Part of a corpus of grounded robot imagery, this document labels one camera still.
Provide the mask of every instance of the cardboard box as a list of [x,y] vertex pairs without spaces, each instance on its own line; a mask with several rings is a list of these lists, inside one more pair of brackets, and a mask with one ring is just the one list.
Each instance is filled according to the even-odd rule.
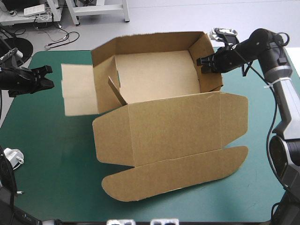
[[120,201],[217,180],[236,171],[247,147],[247,98],[220,92],[221,74],[202,74],[213,53],[203,32],[117,37],[94,49],[93,65],[62,65],[66,115],[111,111],[93,122],[97,158],[134,168],[107,176]]

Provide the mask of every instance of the green table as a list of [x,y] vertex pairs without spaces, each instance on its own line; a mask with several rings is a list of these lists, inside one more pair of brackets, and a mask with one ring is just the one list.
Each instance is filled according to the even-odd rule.
[[[246,135],[230,146],[247,145],[249,154],[233,175],[172,191],[139,202],[119,202],[101,188],[101,180],[126,169],[96,159],[92,121],[98,115],[66,117],[61,94],[61,63],[91,64],[89,51],[38,52],[31,68],[52,66],[52,90],[18,96],[0,130],[3,147],[19,148],[25,164],[15,173],[16,205],[39,219],[105,221],[110,218],[179,218],[181,221],[265,221],[283,189],[272,175],[265,153],[274,101],[270,90],[253,73],[240,69],[223,75],[223,91],[247,96]],[[300,90],[296,73],[293,82]]]

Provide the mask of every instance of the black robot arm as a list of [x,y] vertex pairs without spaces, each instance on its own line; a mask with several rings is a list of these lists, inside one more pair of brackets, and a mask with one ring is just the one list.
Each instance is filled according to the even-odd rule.
[[300,98],[290,79],[292,68],[284,50],[289,36],[257,29],[239,43],[236,35],[234,30],[214,29],[211,38],[224,42],[225,47],[199,58],[197,65],[202,66],[203,73],[226,73],[244,64],[249,68],[252,61],[259,61],[262,79],[270,85],[281,116],[281,122],[272,131],[276,135],[267,144],[271,167],[286,190],[272,224],[300,224]]

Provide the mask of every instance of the white floor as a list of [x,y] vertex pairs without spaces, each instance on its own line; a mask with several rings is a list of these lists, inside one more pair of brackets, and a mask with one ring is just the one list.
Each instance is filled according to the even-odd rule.
[[[116,2],[121,0],[106,1],[107,4]],[[191,30],[208,32],[213,27],[234,28],[239,33],[239,40],[247,39],[257,28],[284,31],[291,36],[288,47],[300,47],[299,0],[128,0],[128,6],[130,22],[124,22],[121,14],[95,15],[80,17],[79,26],[73,24],[68,10],[64,9],[62,28],[79,32],[80,38],[55,50],[90,50],[122,35]],[[12,29],[20,27],[26,28],[20,37],[32,42],[34,53],[44,51],[45,45],[51,42],[46,33],[34,29],[32,24],[16,25]],[[65,36],[54,27],[45,31],[52,39]],[[290,51],[293,63],[300,69],[299,50]],[[11,99],[4,94],[0,124],[10,104]]]

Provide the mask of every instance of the power adapter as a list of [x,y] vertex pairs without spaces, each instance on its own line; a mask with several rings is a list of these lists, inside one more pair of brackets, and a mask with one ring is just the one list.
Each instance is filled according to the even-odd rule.
[[14,170],[24,163],[24,155],[18,149],[6,148],[4,149],[4,154],[6,158],[10,161],[11,166]]

